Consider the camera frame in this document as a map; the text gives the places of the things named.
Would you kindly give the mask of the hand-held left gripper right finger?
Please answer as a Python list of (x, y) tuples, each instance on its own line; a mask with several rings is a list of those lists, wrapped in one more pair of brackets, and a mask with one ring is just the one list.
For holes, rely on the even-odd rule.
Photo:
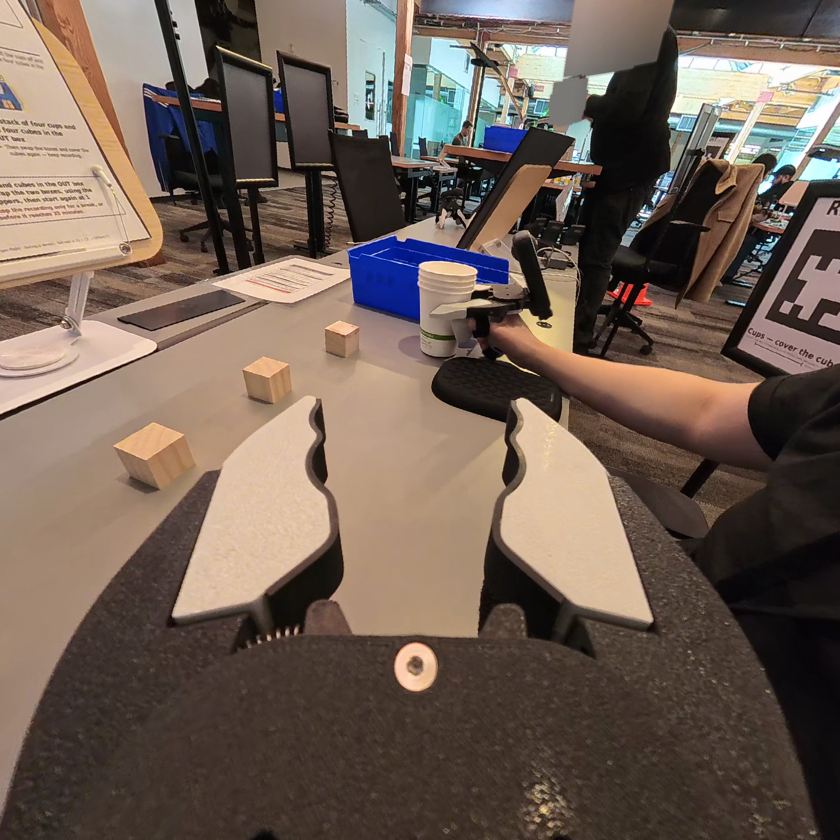
[(655, 624), (606, 469), (525, 398), (510, 404), (504, 490), (490, 525), (492, 588), (532, 637), (565, 643), (579, 620)]

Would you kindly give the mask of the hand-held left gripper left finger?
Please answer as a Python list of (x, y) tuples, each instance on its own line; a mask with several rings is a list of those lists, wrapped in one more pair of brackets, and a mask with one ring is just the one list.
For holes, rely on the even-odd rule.
[(244, 616), (258, 639), (302, 633), (343, 578), (322, 402), (308, 395), (250, 435), (217, 477), (171, 619)]

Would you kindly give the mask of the person's right forearm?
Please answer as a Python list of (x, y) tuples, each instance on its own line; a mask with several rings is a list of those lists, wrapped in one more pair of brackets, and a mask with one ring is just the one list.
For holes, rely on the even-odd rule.
[(586, 358), (541, 342), (532, 343), (521, 360), (573, 399), (638, 434), (720, 464), (770, 467), (749, 424), (756, 384)]

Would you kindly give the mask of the person's right hand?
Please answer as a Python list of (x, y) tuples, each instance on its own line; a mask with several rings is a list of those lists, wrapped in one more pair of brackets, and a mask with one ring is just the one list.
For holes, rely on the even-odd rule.
[(478, 342), (481, 349), (493, 349), (513, 364), (530, 370), (541, 361), (545, 351), (550, 350), (533, 335), (518, 314), (509, 314), (501, 320), (490, 320), (488, 335), (478, 338)]

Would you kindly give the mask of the black wrist rest pad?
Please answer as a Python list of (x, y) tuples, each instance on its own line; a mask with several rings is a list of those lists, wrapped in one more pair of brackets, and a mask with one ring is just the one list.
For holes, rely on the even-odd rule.
[(559, 422), (560, 388), (551, 381), (502, 360), (452, 358), (442, 363), (431, 383), (443, 403), (505, 423), (510, 403), (524, 398)]

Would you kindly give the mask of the black backed display board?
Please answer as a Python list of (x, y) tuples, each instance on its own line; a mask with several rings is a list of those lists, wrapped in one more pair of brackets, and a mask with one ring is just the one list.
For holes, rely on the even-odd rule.
[(508, 235), (571, 146), (574, 146), (571, 136), (529, 129), (456, 247), (478, 251), (486, 243)]

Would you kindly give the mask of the wooden top desk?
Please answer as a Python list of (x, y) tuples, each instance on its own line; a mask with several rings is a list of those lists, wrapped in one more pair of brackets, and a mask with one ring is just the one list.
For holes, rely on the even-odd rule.
[[(443, 146), (441, 154), (445, 157), (463, 157), (470, 161), (477, 161), (481, 163), (484, 167), (487, 167), (488, 163), (505, 164), (513, 156), (513, 153), (485, 150), (481, 148), (474, 148), (468, 146), (457, 146), (451, 143), (447, 143)], [(577, 174), (597, 176), (602, 172), (602, 168), (600, 165), (592, 163), (580, 163), (560, 160), (556, 162), (555, 166), (552, 168), (552, 172), (557, 172), (558, 174), (551, 175), (551, 177), (560, 177)]]

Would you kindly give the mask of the black high-back chair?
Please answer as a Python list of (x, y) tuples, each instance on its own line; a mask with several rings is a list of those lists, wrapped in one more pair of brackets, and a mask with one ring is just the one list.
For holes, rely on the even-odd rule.
[(329, 134), (351, 240), (363, 244), (406, 226), (387, 140)]

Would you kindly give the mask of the printed paper sheet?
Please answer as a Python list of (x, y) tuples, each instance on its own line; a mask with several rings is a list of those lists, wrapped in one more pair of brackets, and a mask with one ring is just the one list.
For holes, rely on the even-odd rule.
[(291, 257), (255, 266), (214, 282), (215, 287), (262, 301), (291, 305), (350, 279), (350, 269)]

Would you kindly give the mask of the tan coat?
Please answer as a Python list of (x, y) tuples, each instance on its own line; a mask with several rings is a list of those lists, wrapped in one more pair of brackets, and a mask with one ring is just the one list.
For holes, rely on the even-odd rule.
[(766, 166), (754, 161), (735, 165), (723, 159), (703, 161), (691, 177), (673, 219), (707, 228), (700, 232), (687, 288), (687, 298), (706, 302), (742, 245), (753, 214)]

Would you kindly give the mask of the black flat plate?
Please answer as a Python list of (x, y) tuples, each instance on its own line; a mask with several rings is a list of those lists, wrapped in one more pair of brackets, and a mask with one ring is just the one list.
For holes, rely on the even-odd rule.
[(155, 308), (125, 314), (117, 317), (117, 320), (123, 324), (154, 332), (244, 302), (243, 298), (228, 290), (216, 289), (194, 297), (165, 303)]

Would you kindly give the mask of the black framed sign stand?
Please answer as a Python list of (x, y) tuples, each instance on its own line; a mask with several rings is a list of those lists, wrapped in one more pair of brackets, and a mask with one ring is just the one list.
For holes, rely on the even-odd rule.
[(224, 125), (227, 169), (225, 186), (228, 222), (234, 237), (240, 269), (249, 268), (249, 248), (238, 198), (248, 195), (254, 258), (265, 262), (259, 228), (257, 192), (260, 187), (278, 186), (276, 110), (272, 69), (259, 61), (229, 49), (214, 49)]
[(334, 130), (332, 77), (328, 66), (277, 51), (290, 164), (302, 172), (308, 208), (308, 253), (327, 252), (322, 172), (332, 169), (330, 134)]

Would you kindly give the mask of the black framed marker sign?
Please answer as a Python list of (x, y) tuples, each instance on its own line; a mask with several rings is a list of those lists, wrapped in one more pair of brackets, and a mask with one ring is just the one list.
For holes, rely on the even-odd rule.
[(771, 376), (839, 365), (839, 185), (808, 182), (721, 354)]

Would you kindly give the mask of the black pole stand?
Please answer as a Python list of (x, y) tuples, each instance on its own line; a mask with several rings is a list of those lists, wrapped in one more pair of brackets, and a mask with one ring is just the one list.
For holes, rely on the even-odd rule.
[(175, 84), (175, 91), (179, 102), (178, 105), (185, 125), (185, 134), (192, 155), (199, 192), (201, 193), (203, 199), (206, 218), (209, 225), (209, 233), (211, 234), (213, 240), (217, 260), (216, 273), (220, 276), (226, 275), (229, 272), (229, 265), (224, 245), (222, 219), (217, 209), (211, 179), (204, 160), (203, 149), (199, 136), (200, 134), (197, 130), (192, 99), (179, 47), (180, 36), (175, 31), (175, 21), (172, 16), (169, 2), (154, 1), (154, 6), (159, 18), (164, 48), (170, 64), (172, 79)]

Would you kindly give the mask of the blue striped jacket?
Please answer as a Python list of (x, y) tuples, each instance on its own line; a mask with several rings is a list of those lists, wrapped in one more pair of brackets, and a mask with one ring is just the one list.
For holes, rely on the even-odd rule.
[[(174, 90), (143, 84), (143, 109), (149, 138), (150, 153), (161, 189), (171, 197), (183, 189), (199, 193), (186, 126), (178, 105), (157, 101), (157, 97), (176, 98)], [(200, 119), (206, 113), (194, 109), (196, 129), (208, 174), (212, 179), (221, 175), (213, 121)]]

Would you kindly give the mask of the wooden instruction board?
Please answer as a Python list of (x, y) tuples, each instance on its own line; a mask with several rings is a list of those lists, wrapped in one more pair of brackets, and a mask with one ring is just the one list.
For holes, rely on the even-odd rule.
[(2, 287), (156, 255), (161, 222), (85, 73), (2, 2)]

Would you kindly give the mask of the wooden support beam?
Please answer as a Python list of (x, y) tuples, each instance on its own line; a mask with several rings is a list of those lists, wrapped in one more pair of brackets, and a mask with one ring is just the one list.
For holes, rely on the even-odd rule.
[(41, 22), (73, 55), (122, 147), (128, 150), (80, 1), (36, 1)]

